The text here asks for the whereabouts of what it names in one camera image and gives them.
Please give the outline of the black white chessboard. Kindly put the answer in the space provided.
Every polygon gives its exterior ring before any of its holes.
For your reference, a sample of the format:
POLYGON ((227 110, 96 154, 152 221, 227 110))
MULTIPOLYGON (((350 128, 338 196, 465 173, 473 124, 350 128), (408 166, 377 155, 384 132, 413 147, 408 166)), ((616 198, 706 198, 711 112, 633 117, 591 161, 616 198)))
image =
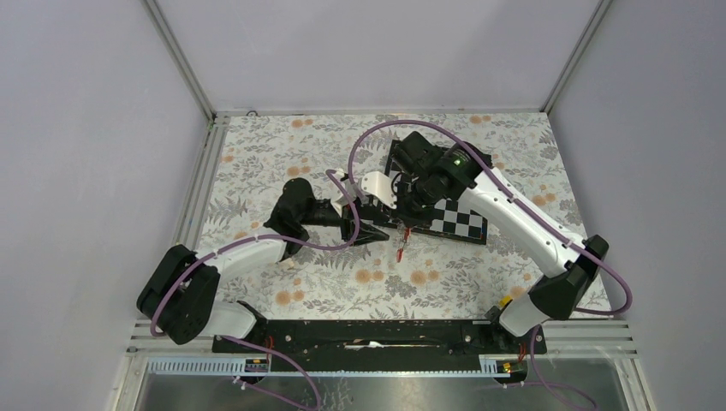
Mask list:
MULTIPOLYGON (((393 151, 400 142, 400 140, 392 140, 384 169, 384 173, 393 180, 396 194, 401 194, 413 187, 411 178, 402 174, 402 169, 392 158, 393 151)), ((477 245, 486 244, 487 220, 477 212, 460 205, 457 201, 439 200, 433 206, 432 216, 433 219, 429 226, 416 226, 411 228, 410 232, 477 245)))

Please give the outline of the aluminium frame rail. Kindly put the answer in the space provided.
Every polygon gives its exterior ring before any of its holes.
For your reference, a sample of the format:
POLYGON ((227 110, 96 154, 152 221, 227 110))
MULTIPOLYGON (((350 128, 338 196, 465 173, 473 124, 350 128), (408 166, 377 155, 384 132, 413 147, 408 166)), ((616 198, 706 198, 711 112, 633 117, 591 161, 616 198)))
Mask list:
POLYGON ((200 232, 204 225, 205 206, 212 189, 217 155, 221 153, 223 145, 223 129, 228 123, 224 118, 218 118, 217 110, 211 103, 202 82, 174 33, 162 4, 153 0, 143 0, 140 4, 150 18, 151 24, 203 119, 203 134, 195 143, 193 165, 190 167, 191 175, 187 182, 186 193, 181 203, 181 211, 173 235, 174 243, 194 248, 198 245, 200 232))

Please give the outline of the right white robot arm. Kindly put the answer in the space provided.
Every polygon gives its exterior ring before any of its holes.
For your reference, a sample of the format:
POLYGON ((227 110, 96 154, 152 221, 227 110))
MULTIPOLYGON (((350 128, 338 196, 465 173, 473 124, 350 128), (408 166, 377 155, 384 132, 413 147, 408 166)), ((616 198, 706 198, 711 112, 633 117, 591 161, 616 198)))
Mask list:
POLYGON ((489 155, 467 142, 444 149, 412 132, 390 156, 410 182, 396 202, 404 223, 428 224, 438 201, 453 200, 497 227, 541 270, 541 278, 498 315, 491 329, 495 348, 511 353, 536 325, 570 317, 598 275, 594 260, 607 254, 605 239, 565 230, 507 183, 489 155))

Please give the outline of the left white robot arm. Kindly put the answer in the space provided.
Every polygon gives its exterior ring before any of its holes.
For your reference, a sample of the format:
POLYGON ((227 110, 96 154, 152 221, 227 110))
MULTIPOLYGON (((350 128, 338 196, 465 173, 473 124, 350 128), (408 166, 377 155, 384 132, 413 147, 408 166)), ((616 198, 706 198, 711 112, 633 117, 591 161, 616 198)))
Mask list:
POLYGON ((253 352, 265 343, 261 317, 242 302, 217 298, 217 289, 263 265, 293 257, 311 248, 308 226, 337 227, 339 251, 372 242, 388 241, 389 235, 360 220, 358 205, 348 192, 338 200, 315 198, 304 178, 287 181, 270 217, 252 235, 207 252, 183 244, 171 247, 161 259, 136 306, 150 321, 155 337, 168 337, 184 345, 197 337, 232 337, 244 351, 253 352))

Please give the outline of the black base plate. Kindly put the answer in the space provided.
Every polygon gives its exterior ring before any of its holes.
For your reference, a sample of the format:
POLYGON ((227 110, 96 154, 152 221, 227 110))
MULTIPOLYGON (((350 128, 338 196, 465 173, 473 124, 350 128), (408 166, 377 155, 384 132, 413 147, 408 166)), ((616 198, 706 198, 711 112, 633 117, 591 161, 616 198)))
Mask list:
POLYGON ((444 357, 481 355, 518 360, 545 354, 542 331, 513 337, 485 320, 271 320, 255 325, 243 344, 218 337, 215 354, 250 354, 247 345, 274 349, 300 364, 303 359, 444 357))

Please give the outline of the metal keyring holder red handle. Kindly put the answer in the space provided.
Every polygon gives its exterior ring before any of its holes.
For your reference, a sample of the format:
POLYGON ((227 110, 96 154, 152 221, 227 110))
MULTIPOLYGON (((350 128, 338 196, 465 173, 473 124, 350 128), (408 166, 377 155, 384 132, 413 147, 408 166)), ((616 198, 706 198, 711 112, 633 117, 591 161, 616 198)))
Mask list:
POLYGON ((401 233, 401 239, 398 244, 398 248, 396 249, 396 263, 401 263, 403 260, 403 254, 405 252, 406 245, 408 244, 408 239, 411 235, 411 229, 407 227, 402 227, 400 229, 401 233))

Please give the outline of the floral patterned table mat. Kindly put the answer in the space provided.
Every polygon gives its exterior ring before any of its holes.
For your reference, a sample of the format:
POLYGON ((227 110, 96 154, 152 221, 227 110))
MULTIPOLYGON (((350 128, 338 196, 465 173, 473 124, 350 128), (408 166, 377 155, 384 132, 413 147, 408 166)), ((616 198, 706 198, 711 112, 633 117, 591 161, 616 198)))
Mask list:
MULTIPOLYGON (((543 113, 236 116, 223 129, 202 250, 259 230, 283 184, 303 177, 317 198, 332 198, 329 169, 363 176, 385 169, 392 140, 412 131, 450 146, 444 130, 492 157, 497 170, 564 227, 584 233, 578 207, 543 113)), ((328 250, 335 228, 311 227, 313 248, 291 259, 293 270, 261 266, 220 286, 223 301, 245 301, 270 319, 473 319, 504 296, 517 297, 539 268, 497 227, 485 245, 413 234, 396 263, 399 230, 388 241, 328 250)))

